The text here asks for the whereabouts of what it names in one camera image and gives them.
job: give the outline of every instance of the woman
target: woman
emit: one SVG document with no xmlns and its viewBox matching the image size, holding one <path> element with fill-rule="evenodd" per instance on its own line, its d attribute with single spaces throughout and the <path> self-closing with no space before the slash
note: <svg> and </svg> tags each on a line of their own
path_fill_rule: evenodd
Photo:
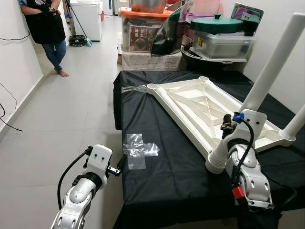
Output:
<svg viewBox="0 0 305 229">
<path fill-rule="evenodd" d="M 40 43 L 54 70 L 67 77 L 60 63 L 66 54 L 67 46 L 60 13 L 57 10 L 61 0 L 19 0 L 21 12 L 25 15 L 28 27 L 36 43 Z"/>
</svg>

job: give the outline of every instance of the green lid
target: green lid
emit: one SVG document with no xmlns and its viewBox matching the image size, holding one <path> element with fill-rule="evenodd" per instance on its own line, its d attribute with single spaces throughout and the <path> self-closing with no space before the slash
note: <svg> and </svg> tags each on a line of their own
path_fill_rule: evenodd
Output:
<svg viewBox="0 0 305 229">
<path fill-rule="evenodd" d="M 220 18 L 221 14 L 214 15 L 215 18 L 197 18 L 192 20 L 191 29 L 212 34 L 233 33 L 242 30 L 243 21 L 232 18 Z"/>
</svg>

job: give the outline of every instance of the electrical wire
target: electrical wire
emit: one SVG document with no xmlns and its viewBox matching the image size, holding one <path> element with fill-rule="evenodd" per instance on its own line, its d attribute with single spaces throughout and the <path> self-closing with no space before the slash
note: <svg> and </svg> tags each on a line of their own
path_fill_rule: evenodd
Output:
<svg viewBox="0 0 305 229">
<path fill-rule="evenodd" d="M 2 106 L 1 103 L 0 103 L 0 106 L 1 106 L 1 108 L 3 109 L 3 115 L 0 116 L 0 120 L 1 120 L 2 122 L 4 122 L 3 119 L 2 119 L 2 117 L 4 117 L 5 114 L 7 114 L 7 113 L 5 112 L 5 109 L 4 109 L 4 107 Z M 7 124 L 6 122 L 4 122 L 4 124 L 5 124 L 5 125 L 8 125 L 10 128 L 13 128 L 13 129 L 15 129 L 15 130 L 17 130 L 17 131 L 21 131 L 21 132 L 22 132 L 22 130 L 20 130 L 20 129 L 18 129 L 18 128 L 15 128 L 15 127 L 13 127 L 13 126 Z"/>
<path fill-rule="evenodd" d="M 22 38 L 12 38 L 12 39 L 0 38 L 0 40 L 4 40 L 4 41 L 20 41 L 20 40 L 23 40 L 24 38 L 27 38 L 29 36 L 30 36 L 30 31 L 28 31 L 28 35 L 26 35 L 25 37 L 22 37 Z"/>
<path fill-rule="evenodd" d="M 58 202 L 58 207 L 59 210 L 61 210 L 62 206 L 61 206 L 61 183 L 65 177 L 65 175 L 67 174 L 67 172 L 72 168 L 72 166 L 79 160 L 81 159 L 83 156 L 85 156 L 87 154 L 87 150 L 85 150 L 81 155 L 79 155 L 67 168 L 66 170 L 63 172 L 59 182 L 58 182 L 58 186 L 57 186 L 57 202 Z"/>
<path fill-rule="evenodd" d="M 231 182 L 233 184 L 235 184 L 235 185 L 237 185 L 237 179 L 238 179 L 238 176 L 240 174 L 240 167 L 242 166 L 242 164 L 243 164 L 245 158 L 247 157 L 247 155 L 248 155 L 248 153 L 249 153 L 249 151 L 250 151 L 250 149 L 251 149 L 251 147 L 253 145 L 253 142 L 254 142 L 254 131 L 253 131 L 251 125 L 248 123 L 248 121 L 244 120 L 243 118 L 241 118 L 241 121 L 243 123 L 245 123 L 246 126 L 249 128 L 249 131 L 250 131 L 250 142 L 249 142 L 249 145 L 248 145 L 247 149 L 245 150 L 242 158 L 240 159 L 240 161 L 237 164 L 237 167 L 236 167 L 236 170 L 235 170 L 235 174 L 231 178 Z"/>
<path fill-rule="evenodd" d="M 280 183 L 280 182 L 278 182 L 278 181 L 272 179 L 271 177 L 269 177 L 269 176 L 268 176 L 266 173 L 264 173 L 263 171 L 261 171 L 261 172 L 262 172 L 262 174 L 264 174 L 264 176 L 265 176 L 268 180 L 271 180 L 272 182 L 274 182 L 274 183 L 276 183 L 276 184 L 278 184 L 278 185 L 280 185 L 280 186 L 283 186 L 283 187 L 285 187 L 285 188 L 287 188 L 287 189 L 289 189 L 289 190 L 292 191 L 292 195 L 291 195 L 287 200 L 285 200 L 284 203 L 282 203 L 279 207 L 276 207 L 277 209 L 280 209 L 280 211 L 282 211 L 282 209 L 284 208 L 284 206 L 287 205 L 291 200 L 293 200 L 293 199 L 297 196 L 297 191 L 296 191 L 296 189 L 293 188 L 293 187 L 290 187 L 290 186 L 288 186 L 288 185 L 284 185 L 284 184 L 282 184 L 282 183 Z"/>
<path fill-rule="evenodd" d="M 10 113 L 5 112 L 5 114 L 11 115 L 12 113 L 14 113 L 14 112 L 16 111 L 16 108 L 17 108 L 17 99 L 13 96 L 13 94 L 12 94 L 8 89 L 6 89 L 6 87 L 5 87 L 2 83 L 0 83 L 0 85 L 1 85 L 8 93 L 10 93 L 10 95 L 12 96 L 12 98 L 15 100 L 15 109 L 14 109 L 14 111 L 12 111 L 12 112 L 10 112 Z"/>
</svg>

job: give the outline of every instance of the black table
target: black table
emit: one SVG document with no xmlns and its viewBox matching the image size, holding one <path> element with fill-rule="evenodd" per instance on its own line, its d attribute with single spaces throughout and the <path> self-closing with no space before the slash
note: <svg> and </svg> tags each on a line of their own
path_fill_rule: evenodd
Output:
<svg viewBox="0 0 305 229">
<path fill-rule="evenodd" d="M 204 158 L 156 99 L 132 86 L 169 83 L 207 76 L 218 87 L 243 101 L 253 83 L 239 72 L 120 72 L 114 82 L 116 128 L 143 135 L 145 143 L 156 143 L 158 156 L 146 157 L 146 169 L 122 173 L 124 206 L 115 228 L 157 228 L 191 221 L 236 216 L 236 207 L 226 172 L 214 175 Z M 121 93 L 121 88 L 129 89 Z M 284 128 L 294 114 L 268 95 L 259 111 Z M 294 187 L 298 196 L 284 210 L 304 208 L 304 127 L 290 147 L 275 147 L 261 153 L 262 170 L 273 179 Z M 289 189 L 270 181 L 275 204 L 283 203 Z"/>
</svg>

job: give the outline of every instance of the bare feet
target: bare feet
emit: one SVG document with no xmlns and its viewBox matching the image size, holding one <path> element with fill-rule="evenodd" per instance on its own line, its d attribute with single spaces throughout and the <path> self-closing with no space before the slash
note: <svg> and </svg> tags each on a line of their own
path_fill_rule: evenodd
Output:
<svg viewBox="0 0 305 229">
<path fill-rule="evenodd" d="M 69 74 L 67 74 L 67 73 L 64 72 L 63 70 L 58 71 L 58 70 L 56 70 L 55 68 L 54 68 L 54 70 L 55 70 L 59 75 L 61 75 L 61 77 L 68 77 L 68 76 L 69 76 Z"/>
</svg>

